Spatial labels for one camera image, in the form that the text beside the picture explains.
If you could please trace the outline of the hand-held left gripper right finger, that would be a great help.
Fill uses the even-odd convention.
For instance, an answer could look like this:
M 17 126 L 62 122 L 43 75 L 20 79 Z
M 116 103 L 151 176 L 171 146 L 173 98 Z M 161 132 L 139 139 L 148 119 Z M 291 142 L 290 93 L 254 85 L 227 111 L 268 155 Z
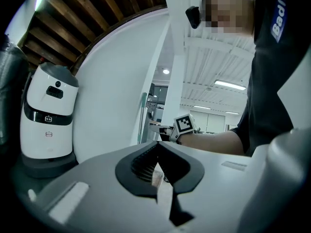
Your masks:
M 158 233 L 235 233 L 254 190 L 254 159 L 165 142 L 158 147 L 168 179 L 158 194 Z

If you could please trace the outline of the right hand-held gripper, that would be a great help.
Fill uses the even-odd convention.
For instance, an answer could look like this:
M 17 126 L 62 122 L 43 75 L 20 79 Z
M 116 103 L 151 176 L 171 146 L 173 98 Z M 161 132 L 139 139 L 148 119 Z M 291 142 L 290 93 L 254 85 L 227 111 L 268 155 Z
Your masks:
M 196 131 L 195 120 L 191 114 L 176 117 L 173 126 L 151 125 L 152 131 L 159 131 L 161 140 L 170 140 L 171 142 L 178 142 L 178 138 L 182 134 L 192 133 Z

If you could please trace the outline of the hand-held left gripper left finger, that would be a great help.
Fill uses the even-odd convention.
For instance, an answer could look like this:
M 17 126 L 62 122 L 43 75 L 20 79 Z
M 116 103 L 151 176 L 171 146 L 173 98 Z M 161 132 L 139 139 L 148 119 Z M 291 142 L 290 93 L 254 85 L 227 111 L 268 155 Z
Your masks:
M 155 197 L 138 197 L 116 177 L 118 162 L 155 142 L 92 157 L 49 183 L 36 205 L 45 221 L 64 233 L 169 233 L 174 225 Z

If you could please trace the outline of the person's right forearm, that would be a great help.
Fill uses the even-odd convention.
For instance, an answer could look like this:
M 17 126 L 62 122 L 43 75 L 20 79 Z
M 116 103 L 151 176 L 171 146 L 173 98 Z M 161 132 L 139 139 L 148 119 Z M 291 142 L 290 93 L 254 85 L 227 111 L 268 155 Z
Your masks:
M 186 133 L 178 141 L 182 146 L 214 153 L 244 155 L 243 145 L 233 131 L 218 134 Z

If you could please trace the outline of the ceiling strip light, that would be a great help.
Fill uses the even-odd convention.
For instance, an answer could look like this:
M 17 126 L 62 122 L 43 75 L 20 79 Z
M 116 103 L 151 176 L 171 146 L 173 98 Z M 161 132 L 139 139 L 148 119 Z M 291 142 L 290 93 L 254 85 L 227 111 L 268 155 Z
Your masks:
M 230 82 L 226 82 L 226 81 L 221 81 L 221 80 L 216 80 L 214 82 L 215 85 L 220 85 L 220 86 L 225 86 L 225 87 L 230 87 L 233 89 L 237 89 L 237 90 L 245 90 L 246 87 L 243 85 L 238 85 L 235 83 L 230 83 Z

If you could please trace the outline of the white service robot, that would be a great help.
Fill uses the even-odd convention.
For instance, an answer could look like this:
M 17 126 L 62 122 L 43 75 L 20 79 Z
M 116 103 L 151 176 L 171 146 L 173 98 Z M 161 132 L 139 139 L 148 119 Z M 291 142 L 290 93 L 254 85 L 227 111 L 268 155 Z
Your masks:
M 26 173 L 54 178 L 76 165 L 73 111 L 79 83 L 64 66 L 42 63 L 28 78 L 20 119 L 20 147 Z

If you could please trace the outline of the person's black clothing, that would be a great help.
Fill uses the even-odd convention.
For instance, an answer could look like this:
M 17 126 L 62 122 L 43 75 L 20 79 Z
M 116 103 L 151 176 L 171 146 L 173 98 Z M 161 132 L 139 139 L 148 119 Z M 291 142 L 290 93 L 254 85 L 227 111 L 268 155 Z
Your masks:
M 304 29 L 310 9 L 311 0 L 255 0 L 255 55 L 245 110 L 233 130 L 247 156 L 293 128 L 277 93 L 311 44 L 311 30 Z

